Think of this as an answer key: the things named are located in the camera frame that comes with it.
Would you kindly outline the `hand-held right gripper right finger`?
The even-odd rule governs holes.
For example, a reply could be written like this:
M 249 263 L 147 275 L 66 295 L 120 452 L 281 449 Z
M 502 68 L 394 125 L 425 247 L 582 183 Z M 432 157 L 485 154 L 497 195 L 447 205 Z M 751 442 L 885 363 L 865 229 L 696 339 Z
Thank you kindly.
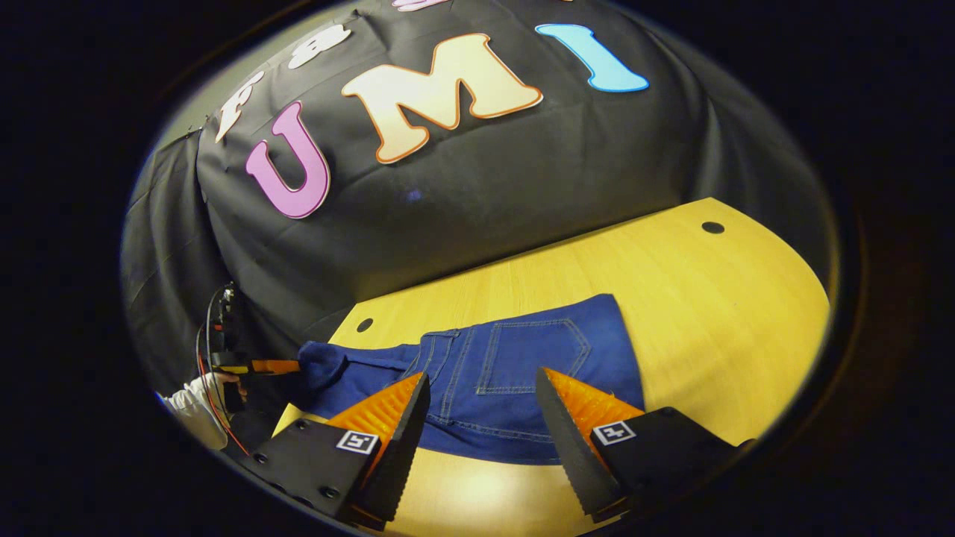
M 749 448 L 679 410 L 646 412 L 570 375 L 536 372 L 536 400 L 560 464 L 593 522 L 681 499 Z

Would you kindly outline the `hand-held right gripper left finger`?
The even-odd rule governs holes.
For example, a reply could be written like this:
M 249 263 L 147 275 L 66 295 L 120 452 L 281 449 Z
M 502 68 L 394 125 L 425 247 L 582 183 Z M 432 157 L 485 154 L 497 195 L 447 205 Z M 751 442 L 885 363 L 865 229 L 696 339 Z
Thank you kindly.
M 429 406 L 420 371 L 325 422 L 291 422 L 242 466 L 308 509 L 381 531 L 395 520 Z

